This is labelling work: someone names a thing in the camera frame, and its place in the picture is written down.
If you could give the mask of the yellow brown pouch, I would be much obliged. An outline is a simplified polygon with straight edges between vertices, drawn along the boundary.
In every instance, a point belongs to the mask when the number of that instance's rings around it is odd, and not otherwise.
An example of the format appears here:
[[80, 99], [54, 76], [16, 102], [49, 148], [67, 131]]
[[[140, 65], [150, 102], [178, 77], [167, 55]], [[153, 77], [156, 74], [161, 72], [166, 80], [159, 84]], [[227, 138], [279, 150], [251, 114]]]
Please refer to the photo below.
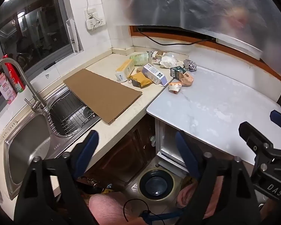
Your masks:
[[138, 88], [145, 88], [153, 83], [152, 80], [147, 78], [142, 72], [130, 75], [129, 81], [134, 87]]

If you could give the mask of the orange white paper cup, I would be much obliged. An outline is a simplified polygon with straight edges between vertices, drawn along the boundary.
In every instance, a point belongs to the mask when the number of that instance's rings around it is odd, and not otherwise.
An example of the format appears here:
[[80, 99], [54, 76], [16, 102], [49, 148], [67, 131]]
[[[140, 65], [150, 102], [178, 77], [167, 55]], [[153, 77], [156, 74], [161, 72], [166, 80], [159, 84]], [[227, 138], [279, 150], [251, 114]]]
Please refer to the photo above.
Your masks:
[[168, 84], [168, 90], [173, 94], [178, 94], [182, 86], [181, 82], [171, 82]]

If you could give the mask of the curved steel faucet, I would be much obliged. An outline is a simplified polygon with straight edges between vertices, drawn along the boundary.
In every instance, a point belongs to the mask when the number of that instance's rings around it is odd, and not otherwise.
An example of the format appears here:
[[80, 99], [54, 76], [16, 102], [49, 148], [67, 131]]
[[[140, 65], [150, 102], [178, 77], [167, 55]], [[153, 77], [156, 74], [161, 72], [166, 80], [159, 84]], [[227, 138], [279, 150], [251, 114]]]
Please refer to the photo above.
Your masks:
[[30, 104], [26, 99], [25, 101], [30, 105], [31, 110], [34, 112], [37, 112], [38, 109], [44, 110], [46, 108], [46, 101], [41, 97], [39, 92], [35, 90], [35, 88], [32, 86], [30, 83], [29, 79], [25, 75], [24, 71], [20, 67], [19, 63], [16, 62], [14, 59], [11, 58], [3, 58], [0, 60], [0, 68], [5, 64], [5, 63], [10, 63], [12, 64], [20, 73], [21, 77], [24, 80], [25, 85], [29, 88], [29, 90], [32, 93], [32, 97], [34, 98], [35, 102], [33, 104]]

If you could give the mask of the dark green small carton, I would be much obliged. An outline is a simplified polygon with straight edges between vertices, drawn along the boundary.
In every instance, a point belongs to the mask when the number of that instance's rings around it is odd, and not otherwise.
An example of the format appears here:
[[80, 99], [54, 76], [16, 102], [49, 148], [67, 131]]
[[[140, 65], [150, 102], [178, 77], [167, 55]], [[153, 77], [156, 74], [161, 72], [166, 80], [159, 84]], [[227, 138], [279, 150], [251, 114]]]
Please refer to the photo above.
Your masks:
[[183, 75], [185, 73], [186, 73], [186, 70], [183, 69], [181, 66], [176, 66], [176, 67], [170, 68], [170, 75], [177, 80], [182, 79]]

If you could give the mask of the yellow rectangular box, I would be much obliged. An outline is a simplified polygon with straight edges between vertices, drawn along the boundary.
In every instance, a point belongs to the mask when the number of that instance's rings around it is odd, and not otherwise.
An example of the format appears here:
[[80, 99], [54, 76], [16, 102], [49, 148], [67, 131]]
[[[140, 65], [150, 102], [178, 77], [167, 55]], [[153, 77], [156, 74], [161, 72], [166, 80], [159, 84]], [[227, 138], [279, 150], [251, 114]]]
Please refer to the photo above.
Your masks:
[[122, 63], [121, 66], [118, 67], [117, 70], [115, 71], [115, 76], [117, 78], [117, 81], [120, 83], [126, 82], [129, 79], [134, 68], [135, 66], [132, 59], [128, 59], [124, 61], [124, 63]]

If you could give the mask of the stainless steel sink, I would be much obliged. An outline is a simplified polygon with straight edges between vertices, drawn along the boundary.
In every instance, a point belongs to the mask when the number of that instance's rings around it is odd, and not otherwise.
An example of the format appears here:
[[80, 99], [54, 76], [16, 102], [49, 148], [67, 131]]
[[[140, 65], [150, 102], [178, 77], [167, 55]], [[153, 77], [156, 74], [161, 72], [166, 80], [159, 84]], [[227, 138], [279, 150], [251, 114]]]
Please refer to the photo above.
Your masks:
[[67, 90], [70, 89], [63, 85], [49, 95], [46, 108], [26, 116], [5, 139], [4, 172], [11, 200], [18, 195], [25, 173], [35, 156], [42, 159], [57, 158], [93, 127], [85, 127], [70, 137], [58, 137], [52, 132], [48, 122], [49, 109]]

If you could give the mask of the white wall power socket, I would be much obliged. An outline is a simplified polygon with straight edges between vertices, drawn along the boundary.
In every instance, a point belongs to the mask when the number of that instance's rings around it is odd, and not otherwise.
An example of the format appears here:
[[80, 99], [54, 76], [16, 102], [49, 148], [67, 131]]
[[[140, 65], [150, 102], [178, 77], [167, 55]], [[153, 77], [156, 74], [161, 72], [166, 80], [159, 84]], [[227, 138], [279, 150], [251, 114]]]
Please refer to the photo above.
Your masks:
[[86, 19], [86, 28], [88, 31], [93, 31], [105, 25], [104, 18], [99, 17], [95, 8], [88, 8], [84, 11]]

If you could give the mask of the red bottle on windowsill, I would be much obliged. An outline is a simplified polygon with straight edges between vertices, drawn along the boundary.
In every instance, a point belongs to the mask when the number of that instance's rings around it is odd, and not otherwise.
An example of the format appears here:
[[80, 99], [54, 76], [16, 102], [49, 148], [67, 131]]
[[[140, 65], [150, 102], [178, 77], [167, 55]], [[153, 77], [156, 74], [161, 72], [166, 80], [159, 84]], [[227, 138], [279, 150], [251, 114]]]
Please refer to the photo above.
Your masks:
[[24, 84], [22, 83], [22, 81], [21, 81], [17, 71], [15, 70], [14, 66], [9, 62], [6, 62], [5, 66], [7, 67], [9, 78], [12, 81], [16, 91], [18, 93], [23, 92], [24, 89], [25, 89]]

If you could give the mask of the white tissue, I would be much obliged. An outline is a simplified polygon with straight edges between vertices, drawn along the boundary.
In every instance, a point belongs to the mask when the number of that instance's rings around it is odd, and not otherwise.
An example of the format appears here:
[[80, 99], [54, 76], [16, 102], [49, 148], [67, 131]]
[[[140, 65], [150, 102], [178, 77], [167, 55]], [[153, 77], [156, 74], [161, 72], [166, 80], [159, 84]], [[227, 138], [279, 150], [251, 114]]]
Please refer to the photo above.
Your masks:
[[161, 68], [170, 69], [177, 65], [177, 60], [172, 53], [167, 52], [162, 55], [159, 64]]

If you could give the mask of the red green snack wrapper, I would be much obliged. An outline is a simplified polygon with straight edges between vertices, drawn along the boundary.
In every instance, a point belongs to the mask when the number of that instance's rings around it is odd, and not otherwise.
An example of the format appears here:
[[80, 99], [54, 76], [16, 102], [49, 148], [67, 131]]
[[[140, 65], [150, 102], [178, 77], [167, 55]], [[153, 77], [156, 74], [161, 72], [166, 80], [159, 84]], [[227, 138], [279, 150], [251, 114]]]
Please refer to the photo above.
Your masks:
[[165, 53], [164, 51], [154, 51], [154, 52], [152, 52], [151, 62], [153, 64], [159, 65], [164, 53]]

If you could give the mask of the translucent plastic sheet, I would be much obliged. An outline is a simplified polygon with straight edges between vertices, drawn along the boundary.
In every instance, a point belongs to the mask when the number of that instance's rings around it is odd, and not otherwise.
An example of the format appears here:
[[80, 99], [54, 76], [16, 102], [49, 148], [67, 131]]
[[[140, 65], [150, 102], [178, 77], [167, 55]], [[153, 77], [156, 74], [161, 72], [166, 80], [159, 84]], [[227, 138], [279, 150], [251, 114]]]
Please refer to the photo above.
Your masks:
[[114, 19], [212, 36], [281, 76], [281, 11], [273, 0], [113, 0]]

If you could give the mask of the white purple box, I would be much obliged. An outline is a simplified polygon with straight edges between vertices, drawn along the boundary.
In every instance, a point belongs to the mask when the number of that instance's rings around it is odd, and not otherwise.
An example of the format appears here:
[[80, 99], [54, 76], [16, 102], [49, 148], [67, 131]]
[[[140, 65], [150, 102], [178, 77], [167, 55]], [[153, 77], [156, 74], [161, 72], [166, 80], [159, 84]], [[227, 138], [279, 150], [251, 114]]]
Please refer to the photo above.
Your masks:
[[168, 83], [166, 76], [151, 64], [144, 65], [142, 73], [156, 85], [166, 86]]

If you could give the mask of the aluminium foil ball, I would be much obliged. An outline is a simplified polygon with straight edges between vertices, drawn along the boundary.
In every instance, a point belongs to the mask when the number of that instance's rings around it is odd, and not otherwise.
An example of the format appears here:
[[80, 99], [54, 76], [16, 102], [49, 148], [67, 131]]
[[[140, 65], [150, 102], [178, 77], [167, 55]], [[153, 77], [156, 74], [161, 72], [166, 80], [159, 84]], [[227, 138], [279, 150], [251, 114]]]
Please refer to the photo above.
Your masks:
[[185, 60], [183, 60], [183, 64], [184, 64], [185, 70], [187, 70], [189, 72], [197, 71], [197, 64], [195, 62], [193, 62], [192, 60], [185, 59]]

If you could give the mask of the brown paper wrapper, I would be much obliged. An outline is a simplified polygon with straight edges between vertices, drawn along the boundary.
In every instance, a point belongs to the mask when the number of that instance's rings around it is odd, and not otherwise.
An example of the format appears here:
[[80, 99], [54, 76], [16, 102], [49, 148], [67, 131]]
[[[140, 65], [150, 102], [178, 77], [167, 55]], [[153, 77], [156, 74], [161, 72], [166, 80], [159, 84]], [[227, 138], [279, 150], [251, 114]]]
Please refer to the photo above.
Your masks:
[[188, 72], [180, 73], [179, 80], [183, 86], [191, 86], [194, 82], [194, 78]]

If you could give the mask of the round trash bin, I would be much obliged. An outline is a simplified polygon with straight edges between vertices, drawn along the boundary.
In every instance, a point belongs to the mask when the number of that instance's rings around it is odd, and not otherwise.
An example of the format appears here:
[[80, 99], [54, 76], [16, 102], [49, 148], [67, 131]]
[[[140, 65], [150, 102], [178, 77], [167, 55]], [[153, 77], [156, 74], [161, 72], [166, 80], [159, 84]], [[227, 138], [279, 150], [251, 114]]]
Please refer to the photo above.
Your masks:
[[164, 169], [150, 169], [138, 180], [139, 193], [151, 201], [162, 201], [172, 195], [176, 181], [171, 172]]

